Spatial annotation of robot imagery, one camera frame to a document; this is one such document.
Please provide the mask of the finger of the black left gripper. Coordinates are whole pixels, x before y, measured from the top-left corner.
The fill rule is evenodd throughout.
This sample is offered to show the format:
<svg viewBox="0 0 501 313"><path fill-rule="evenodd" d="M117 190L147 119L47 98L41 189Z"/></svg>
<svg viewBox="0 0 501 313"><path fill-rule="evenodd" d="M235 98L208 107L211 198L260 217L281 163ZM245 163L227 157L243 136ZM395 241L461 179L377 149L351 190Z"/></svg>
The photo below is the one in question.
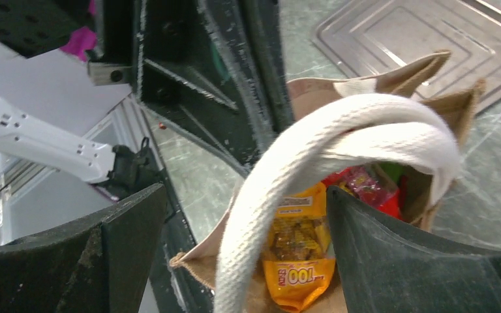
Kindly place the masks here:
<svg viewBox="0 0 501 313"><path fill-rule="evenodd" d="M134 30L140 103L231 167L294 122L277 1L138 1Z"/></svg>

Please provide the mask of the orange snack bag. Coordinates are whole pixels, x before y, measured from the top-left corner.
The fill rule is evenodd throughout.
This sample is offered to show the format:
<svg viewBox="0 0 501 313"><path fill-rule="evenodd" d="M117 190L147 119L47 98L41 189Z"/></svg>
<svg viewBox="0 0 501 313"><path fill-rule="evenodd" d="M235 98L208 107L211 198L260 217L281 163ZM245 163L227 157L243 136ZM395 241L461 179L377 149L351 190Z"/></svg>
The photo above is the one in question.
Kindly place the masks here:
<svg viewBox="0 0 501 313"><path fill-rule="evenodd" d="M326 186L282 199L262 251L266 286L286 312L302 312L331 284L335 258L326 216Z"/></svg>

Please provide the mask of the red candy bag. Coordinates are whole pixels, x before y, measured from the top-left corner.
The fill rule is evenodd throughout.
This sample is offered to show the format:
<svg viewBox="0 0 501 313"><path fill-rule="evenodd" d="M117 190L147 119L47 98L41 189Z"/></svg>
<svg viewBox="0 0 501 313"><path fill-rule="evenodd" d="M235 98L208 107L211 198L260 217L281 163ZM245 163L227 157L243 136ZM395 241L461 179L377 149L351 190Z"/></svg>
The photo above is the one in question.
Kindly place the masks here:
<svg viewBox="0 0 501 313"><path fill-rule="evenodd" d="M337 186L367 205L402 220L400 189L377 164L352 166L334 172L322 183L326 187Z"/></svg>

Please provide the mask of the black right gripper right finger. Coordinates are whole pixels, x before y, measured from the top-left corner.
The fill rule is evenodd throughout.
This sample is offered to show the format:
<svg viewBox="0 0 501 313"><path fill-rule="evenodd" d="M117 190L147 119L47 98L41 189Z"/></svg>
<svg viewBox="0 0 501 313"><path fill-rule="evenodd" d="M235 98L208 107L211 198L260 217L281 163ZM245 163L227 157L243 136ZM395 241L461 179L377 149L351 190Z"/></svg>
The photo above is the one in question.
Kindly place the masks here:
<svg viewBox="0 0 501 313"><path fill-rule="evenodd" d="M349 312L501 312L501 251L423 231L335 186L327 219Z"/></svg>

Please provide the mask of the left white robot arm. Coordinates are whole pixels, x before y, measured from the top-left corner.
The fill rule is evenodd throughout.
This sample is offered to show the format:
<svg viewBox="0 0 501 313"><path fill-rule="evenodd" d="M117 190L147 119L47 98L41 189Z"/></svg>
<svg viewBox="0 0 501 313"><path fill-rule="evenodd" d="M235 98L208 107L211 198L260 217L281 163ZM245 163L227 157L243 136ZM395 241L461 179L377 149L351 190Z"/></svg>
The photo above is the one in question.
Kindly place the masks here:
<svg viewBox="0 0 501 313"><path fill-rule="evenodd" d="M86 27L96 85L131 86L162 122L243 175L294 120L277 1L0 1L0 43L35 57ZM87 140L0 97L0 152L126 198L164 181L149 138L134 152Z"/></svg>

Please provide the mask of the burlap grocery bag pink print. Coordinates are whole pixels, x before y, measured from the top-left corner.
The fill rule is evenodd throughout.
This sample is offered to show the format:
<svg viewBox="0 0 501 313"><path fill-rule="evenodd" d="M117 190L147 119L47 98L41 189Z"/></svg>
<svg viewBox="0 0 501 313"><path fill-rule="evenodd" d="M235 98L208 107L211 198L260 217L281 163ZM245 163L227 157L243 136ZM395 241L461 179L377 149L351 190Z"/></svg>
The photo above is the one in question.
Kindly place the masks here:
<svg viewBox="0 0 501 313"><path fill-rule="evenodd" d="M296 123L235 188L214 230L170 266L220 293L215 312L345 312L327 188L430 228L486 84L413 100L450 55L360 78L289 81Z"/></svg>

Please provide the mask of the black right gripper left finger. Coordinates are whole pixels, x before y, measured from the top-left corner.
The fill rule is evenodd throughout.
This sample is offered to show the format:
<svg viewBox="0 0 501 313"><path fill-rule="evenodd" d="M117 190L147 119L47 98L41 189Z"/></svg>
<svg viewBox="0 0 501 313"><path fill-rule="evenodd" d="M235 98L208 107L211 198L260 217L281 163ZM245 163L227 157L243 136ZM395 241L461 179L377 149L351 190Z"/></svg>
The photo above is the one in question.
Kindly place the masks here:
<svg viewBox="0 0 501 313"><path fill-rule="evenodd" d="M137 312L166 211L157 183L0 246L0 312Z"/></svg>

